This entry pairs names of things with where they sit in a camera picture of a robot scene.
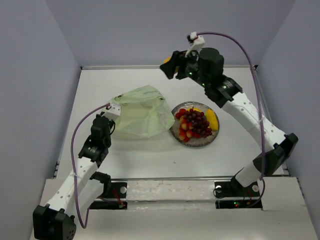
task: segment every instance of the glass plate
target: glass plate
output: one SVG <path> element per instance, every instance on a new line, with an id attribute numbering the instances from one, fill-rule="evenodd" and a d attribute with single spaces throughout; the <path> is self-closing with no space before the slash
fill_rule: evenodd
<path id="1" fill-rule="evenodd" d="M 201 110 L 202 112 L 206 113 L 207 110 L 211 109 L 210 107 L 208 107 L 207 105 L 204 105 L 200 102 L 196 102 L 196 101 L 186 101 L 186 102 L 183 102 L 181 104 L 179 104 L 178 106 L 176 106 L 171 112 L 173 114 L 173 116 L 176 115 L 176 113 L 179 112 L 180 109 L 190 109 L 190 108 L 196 108 L 196 109 L 199 109 Z M 220 130 L 220 123 L 219 123 L 219 119 L 218 119 L 218 116 L 217 114 L 215 113 L 215 111 L 213 111 L 215 116 L 216 116 L 216 119 L 218 121 L 218 131 L 212 131 L 212 135 L 211 136 L 208 136 L 207 138 L 191 138 L 190 141 L 188 142 L 184 142 L 182 140 L 180 140 L 179 138 L 179 127 L 180 127 L 180 122 L 178 119 L 176 119 L 176 117 L 174 117 L 175 121 L 174 121 L 174 124 L 172 125 L 172 127 L 169 129 L 170 132 L 172 133 L 172 135 L 174 136 L 174 138 L 186 145 L 186 146 L 189 146 L 189 147 L 195 147 L 195 148 L 199 148 L 199 147 L 204 147 L 210 143 L 212 143 L 216 137 L 218 136 L 218 133 L 219 133 L 219 130 Z"/>

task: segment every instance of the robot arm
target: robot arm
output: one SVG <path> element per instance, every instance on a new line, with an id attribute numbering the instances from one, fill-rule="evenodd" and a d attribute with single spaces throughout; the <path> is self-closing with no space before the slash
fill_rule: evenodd
<path id="1" fill-rule="evenodd" d="M 85 219 L 87 209 L 94 200 L 110 191 L 111 177 L 98 172 L 98 169 L 109 152 L 110 130 L 120 113 L 121 107 L 111 104 L 106 107 L 106 112 L 96 116 L 91 127 L 91 135 L 85 141 L 76 161 L 76 174 L 71 171 L 46 205 L 38 205 L 33 212 L 36 239 L 73 239 L 79 221 L 75 202 L 78 201 L 81 219 Z"/>
<path id="2" fill-rule="evenodd" d="M 169 61 L 160 69 L 168 79 L 176 73 L 176 79 L 191 78 L 204 87 L 205 95 L 233 116 L 261 146 L 261 128 L 258 111 L 235 80 L 223 75 L 224 57 L 214 48 L 203 48 L 204 39 L 191 33 L 187 36 L 191 47 L 187 51 L 174 51 Z M 298 138 L 275 127 L 262 116 L 265 139 L 264 175 L 271 176 L 290 156 Z M 232 197 L 248 191 L 248 187 L 262 174 L 262 157 L 257 156 L 231 179 L 229 185 L 220 189 L 221 197 Z"/>

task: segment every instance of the pale green plastic bag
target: pale green plastic bag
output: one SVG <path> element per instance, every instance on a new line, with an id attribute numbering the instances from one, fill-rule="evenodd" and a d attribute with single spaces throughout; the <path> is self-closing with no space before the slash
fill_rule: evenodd
<path id="1" fill-rule="evenodd" d="M 175 122 L 164 96 L 147 85 L 112 98 L 121 105 L 112 136 L 121 139 L 145 139 L 167 131 Z"/>

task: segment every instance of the gray wall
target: gray wall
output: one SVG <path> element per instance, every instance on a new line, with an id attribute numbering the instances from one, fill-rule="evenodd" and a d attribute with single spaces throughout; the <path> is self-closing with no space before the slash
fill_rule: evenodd
<path id="1" fill-rule="evenodd" d="M 299 137 L 287 161 L 320 238 L 320 1 L 297 0 L 258 67 L 272 120 Z"/>
<path id="2" fill-rule="evenodd" d="M 186 35 L 216 31 L 259 63 L 294 0 L 46 0 L 81 66 L 158 65 L 189 47 Z M 248 64 L 230 40 L 206 37 L 226 64 Z"/>
<path id="3" fill-rule="evenodd" d="M 0 239 L 26 240 L 80 68 L 44 0 L 1 1 L 0 45 Z"/>

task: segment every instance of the white tabletop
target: white tabletop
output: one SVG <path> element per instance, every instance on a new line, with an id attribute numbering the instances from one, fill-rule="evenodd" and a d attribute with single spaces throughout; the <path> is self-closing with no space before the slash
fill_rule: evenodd
<path id="1" fill-rule="evenodd" d="M 224 74 L 237 81 L 257 106 L 249 68 L 225 68 Z M 91 110 L 107 103 L 112 97 L 145 85 L 157 88 L 171 108 L 186 101 L 210 106 L 220 121 L 218 137 L 213 143 L 199 149 L 182 145 L 169 132 L 147 140 L 112 138 L 109 154 L 100 166 L 101 172 L 108 173 L 113 179 L 233 176 L 260 154 L 259 146 L 242 126 L 211 102 L 204 89 L 191 79 L 168 80 L 159 69 L 83 70 L 57 178 L 65 179 L 72 169 L 70 142 L 80 119 Z M 94 115 L 89 117 L 78 130 L 74 147 L 76 155 L 90 134 L 94 118 Z M 284 171 L 279 168 L 275 174 L 282 175 Z"/>

